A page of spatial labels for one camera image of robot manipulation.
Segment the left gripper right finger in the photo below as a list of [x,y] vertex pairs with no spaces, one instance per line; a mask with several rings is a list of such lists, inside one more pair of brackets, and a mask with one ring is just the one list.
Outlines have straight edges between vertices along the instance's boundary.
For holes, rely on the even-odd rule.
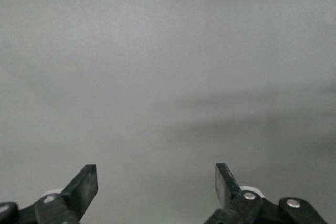
[[273,204],[259,189],[240,187],[225,163],[215,166],[215,191],[221,207],[206,223],[326,223],[303,199],[284,197]]

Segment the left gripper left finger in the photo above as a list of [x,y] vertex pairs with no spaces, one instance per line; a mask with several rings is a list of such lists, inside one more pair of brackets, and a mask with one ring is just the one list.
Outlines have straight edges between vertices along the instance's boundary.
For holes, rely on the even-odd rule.
[[24,209],[15,202],[2,202],[1,223],[79,223],[97,192],[96,165],[88,164],[64,189],[45,193]]

